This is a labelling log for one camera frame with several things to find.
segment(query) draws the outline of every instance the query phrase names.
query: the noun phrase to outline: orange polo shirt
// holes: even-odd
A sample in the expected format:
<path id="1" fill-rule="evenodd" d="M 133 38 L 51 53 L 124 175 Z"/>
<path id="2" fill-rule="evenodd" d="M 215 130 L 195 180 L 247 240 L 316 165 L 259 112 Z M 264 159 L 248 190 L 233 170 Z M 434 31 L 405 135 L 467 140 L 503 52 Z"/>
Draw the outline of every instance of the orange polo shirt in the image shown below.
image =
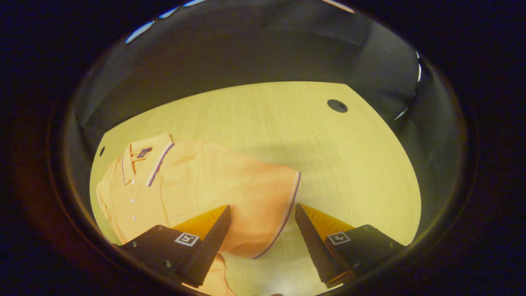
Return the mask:
<path id="1" fill-rule="evenodd" d="M 174 144 L 164 133 L 127 144 L 96 194 L 123 244 L 154 225 L 172 228 L 229 204 L 232 222 L 219 251 L 255 259 L 284 227 L 299 180 L 289 167 L 207 141 Z"/>

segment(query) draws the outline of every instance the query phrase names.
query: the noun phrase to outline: dark background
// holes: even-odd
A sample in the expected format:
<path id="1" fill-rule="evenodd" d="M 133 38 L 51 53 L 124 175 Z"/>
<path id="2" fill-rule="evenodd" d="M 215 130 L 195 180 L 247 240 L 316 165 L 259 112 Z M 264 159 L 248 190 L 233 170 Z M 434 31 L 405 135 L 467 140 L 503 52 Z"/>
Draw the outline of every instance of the dark background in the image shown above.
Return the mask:
<path id="1" fill-rule="evenodd" d="M 517 294 L 524 290 L 523 94 L 519 93 L 523 7 L 443 1 L 355 1 L 426 52 L 478 123 L 477 182 L 464 214 L 424 260 L 412 284 L 387 294 Z M 45 141 L 53 102 L 63 104 L 112 43 L 176 6 L 169 1 L 5 1 L 2 196 L 6 294 L 167 294 L 107 263 L 67 223 L 48 176 Z"/>

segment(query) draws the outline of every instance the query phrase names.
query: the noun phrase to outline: wood grain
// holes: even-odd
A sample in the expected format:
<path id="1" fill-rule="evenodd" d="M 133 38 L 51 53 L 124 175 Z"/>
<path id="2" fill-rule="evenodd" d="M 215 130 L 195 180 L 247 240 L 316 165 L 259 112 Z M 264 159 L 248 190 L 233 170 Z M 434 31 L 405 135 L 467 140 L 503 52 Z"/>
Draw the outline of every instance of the wood grain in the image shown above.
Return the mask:
<path id="1" fill-rule="evenodd" d="M 348 112 L 332 110 L 339 100 Z M 97 204 L 95 187 L 127 143 L 169 132 L 175 143 L 203 139 L 302 172 L 296 202 L 350 225 L 371 224 L 403 245 L 420 221 L 420 192 L 411 163 L 381 117 L 344 84 L 273 82 L 229 87 L 159 106 L 108 131 L 90 179 L 95 219 L 117 237 Z M 224 254 L 238 296 L 314 295 L 319 280 L 291 214 L 270 250 L 256 260 Z"/>

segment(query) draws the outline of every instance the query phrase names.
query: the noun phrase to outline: table surface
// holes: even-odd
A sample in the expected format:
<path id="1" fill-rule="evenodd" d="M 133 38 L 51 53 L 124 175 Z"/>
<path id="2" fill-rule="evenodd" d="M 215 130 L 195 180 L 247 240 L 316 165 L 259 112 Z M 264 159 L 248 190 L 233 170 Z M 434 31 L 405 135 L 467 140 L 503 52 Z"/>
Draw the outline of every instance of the table surface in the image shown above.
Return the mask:
<path id="1" fill-rule="evenodd" d="M 339 100 L 339 113 L 327 101 Z M 411 163 L 383 119 L 345 84 L 272 82 L 223 88 L 159 106 L 108 131 L 90 177 L 95 220 L 103 235 L 118 239 L 104 219 L 95 187 L 127 143 L 169 132 L 174 143 L 209 140 L 260 161 L 302 172 L 296 203 L 355 227 L 371 224 L 409 244 L 420 221 L 420 192 Z M 256 260 L 224 254 L 227 281 L 238 295 L 315 295 L 321 283 L 290 215 L 267 253 Z"/>

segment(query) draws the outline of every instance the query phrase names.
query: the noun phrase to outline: shirt collar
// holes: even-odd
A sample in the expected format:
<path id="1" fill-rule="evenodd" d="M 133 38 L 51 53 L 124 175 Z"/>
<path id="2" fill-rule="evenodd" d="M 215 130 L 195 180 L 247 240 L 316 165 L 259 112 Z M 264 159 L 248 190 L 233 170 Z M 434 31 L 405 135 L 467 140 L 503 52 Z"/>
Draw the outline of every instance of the shirt collar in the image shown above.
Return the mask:
<path id="1" fill-rule="evenodd" d="M 153 148 L 148 157 L 153 157 L 156 161 L 151 162 L 152 166 L 148 168 L 148 171 L 150 172 L 149 178 L 145 181 L 145 185 L 150 186 L 155 178 L 161 160 L 172 146 L 174 146 L 174 143 L 169 133 L 163 133 L 147 139 L 128 143 L 124 150 L 122 161 L 124 185 L 127 185 L 136 175 L 133 166 L 132 151 L 148 147 Z"/>

